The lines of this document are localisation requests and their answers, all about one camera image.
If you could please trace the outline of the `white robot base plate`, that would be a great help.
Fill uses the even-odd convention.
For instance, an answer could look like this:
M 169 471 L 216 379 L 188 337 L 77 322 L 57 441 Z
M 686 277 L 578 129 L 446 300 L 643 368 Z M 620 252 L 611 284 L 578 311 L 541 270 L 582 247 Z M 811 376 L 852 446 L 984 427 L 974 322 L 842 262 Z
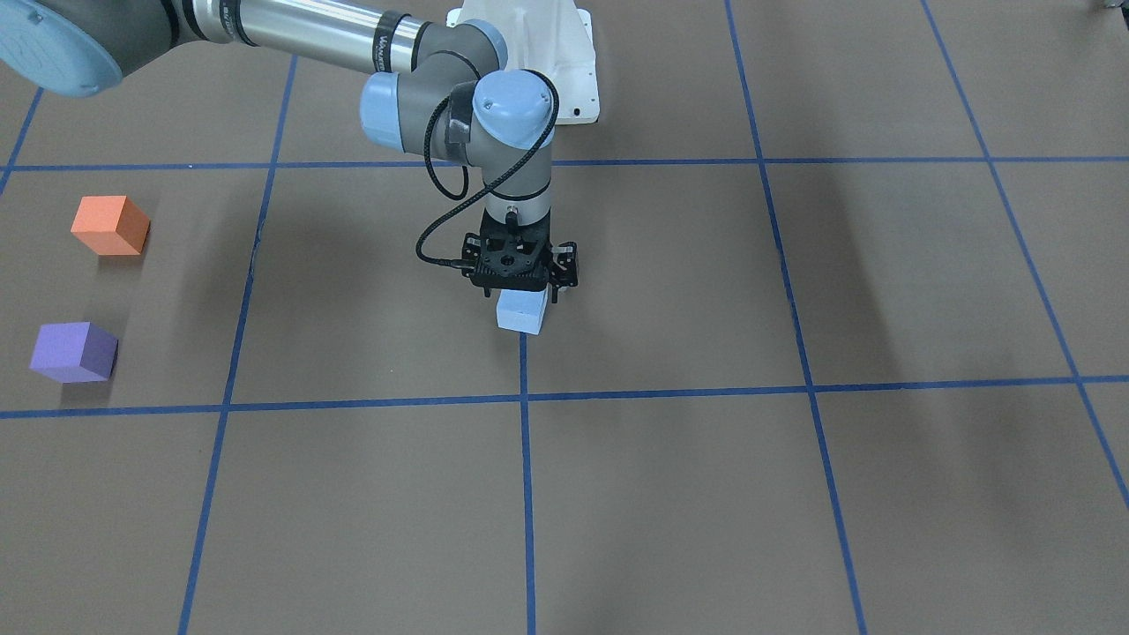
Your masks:
M 504 34 L 508 69 L 545 75 L 561 98 L 559 125 L 598 121 L 601 98 L 595 37 L 589 11 L 575 1 L 464 1 L 450 8 L 446 24 L 471 19 L 492 24 Z

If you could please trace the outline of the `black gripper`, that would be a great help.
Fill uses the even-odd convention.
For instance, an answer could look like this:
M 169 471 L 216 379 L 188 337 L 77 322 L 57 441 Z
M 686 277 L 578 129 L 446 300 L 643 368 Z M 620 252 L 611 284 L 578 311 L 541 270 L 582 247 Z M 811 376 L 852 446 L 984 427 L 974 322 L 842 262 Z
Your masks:
M 484 214 L 479 233 L 465 235 L 462 262 L 464 277 L 483 288 L 487 298 L 495 289 L 541 292 L 551 288 L 550 302 L 559 302 L 559 293 L 579 285 L 576 242 L 553 245 L 551 214 L 530 225 L 508 226 Z

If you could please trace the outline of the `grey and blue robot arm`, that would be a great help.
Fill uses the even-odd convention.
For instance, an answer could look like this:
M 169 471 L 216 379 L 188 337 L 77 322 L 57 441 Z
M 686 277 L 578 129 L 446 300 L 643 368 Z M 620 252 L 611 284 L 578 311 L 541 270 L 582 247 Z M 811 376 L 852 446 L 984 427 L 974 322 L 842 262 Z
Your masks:
M 552 141 L 561 98 L 536 70 L 508 69 L 504 34 L 472 20 L 444 26 L 351 1 L 5 1 L 3 61 L 41 88 L 86 98 L 187 41 L 239 43 L 367 75 L 364 134 L 480 169 L 482 186 L 449 192 L 448 221 L 484 205 L 460 256 L 426 264 L 460 271 L 485 294 L 576 287 L 575 243 L 551 241 Z

